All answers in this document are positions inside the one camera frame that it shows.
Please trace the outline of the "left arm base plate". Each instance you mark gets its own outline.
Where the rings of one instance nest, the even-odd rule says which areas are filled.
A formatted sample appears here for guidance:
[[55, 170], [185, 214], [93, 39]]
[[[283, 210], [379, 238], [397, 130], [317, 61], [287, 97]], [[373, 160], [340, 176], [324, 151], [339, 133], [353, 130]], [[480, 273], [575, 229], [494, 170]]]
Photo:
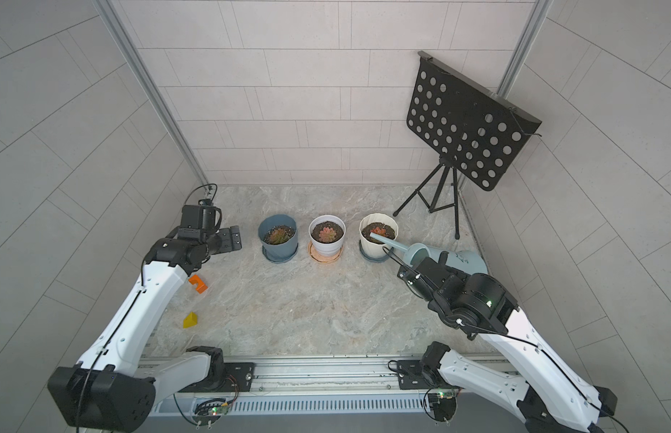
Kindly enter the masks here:
[[213, 373], [196, 384], [181, 390], [182, 393], [247, 393], [254, 381], [256, 363], [224, 364], [221, 373]]

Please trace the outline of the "light green watering can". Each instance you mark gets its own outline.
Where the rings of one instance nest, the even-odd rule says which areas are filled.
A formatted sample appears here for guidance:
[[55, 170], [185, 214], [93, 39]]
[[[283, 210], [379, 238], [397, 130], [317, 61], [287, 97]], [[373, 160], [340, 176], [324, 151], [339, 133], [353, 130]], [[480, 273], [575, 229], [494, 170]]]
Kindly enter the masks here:
[[488, 268], [483, 258], [478, 253], [472, 251], [454, 252], [443, 250], [437, 247], [431, 247], [422, 243], [413, 245], [404, 245], [394, 240], [382, 238], [382, 241], [388, 247], [394, 248], [403, 252], [402, 261], [415, 268], [418, 264], [426, 258], [430, 258], [435, 262], [442, 263], [446, 266], [456, 268], [466, 274], [487, 274]]

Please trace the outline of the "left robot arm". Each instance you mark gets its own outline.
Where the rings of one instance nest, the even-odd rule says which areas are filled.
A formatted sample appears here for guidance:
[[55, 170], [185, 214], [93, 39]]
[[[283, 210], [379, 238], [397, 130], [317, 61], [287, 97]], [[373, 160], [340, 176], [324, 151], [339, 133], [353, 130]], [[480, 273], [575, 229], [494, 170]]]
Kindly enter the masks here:
[[223, 352], [196, 346], [171, 361], [138, 371], [145, 345], [173, 295], [216, 254], [241, 249], [237, 226], [205, 198], [184, 205], [180, 225], [144, 256], [133, 289], [105, 330], [72, 367], [57, 368], [47, 389], [75, 429], [133, 432], [153, 407], [195, 384], [223, 385]]

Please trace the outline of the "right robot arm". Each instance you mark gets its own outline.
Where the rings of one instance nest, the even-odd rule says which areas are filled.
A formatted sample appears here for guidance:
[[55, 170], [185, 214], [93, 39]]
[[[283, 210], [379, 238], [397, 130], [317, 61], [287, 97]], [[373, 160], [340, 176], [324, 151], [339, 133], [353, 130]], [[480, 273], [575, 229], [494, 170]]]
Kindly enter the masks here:
[[440, 343], [420, 360], [431, 390], [449, 386], [475, 393], [519, 419], [530, 432], [599, 432], [601, 418], [613, 419], [616, 395], [588, 384], [551, 348], [505, 287], [489, 274], [468, 274], [431, 258], [399, 278], [449, 328], [468, 339], [481, 337], [515, 372], [500, 373]]

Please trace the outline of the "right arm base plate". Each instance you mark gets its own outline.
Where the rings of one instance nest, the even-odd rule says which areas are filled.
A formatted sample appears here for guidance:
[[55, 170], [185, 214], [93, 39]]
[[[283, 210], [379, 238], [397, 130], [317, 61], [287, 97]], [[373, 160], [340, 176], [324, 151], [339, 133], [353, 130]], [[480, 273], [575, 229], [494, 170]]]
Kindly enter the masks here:
[[399, 388], [403, 391], [410, 390], [429, 390], [440, 389], [449, 390], [451, 385], [441, 379], [425, 377], [420, 360], [391, 360], [387, 364], [388, 368], [395, 373]]

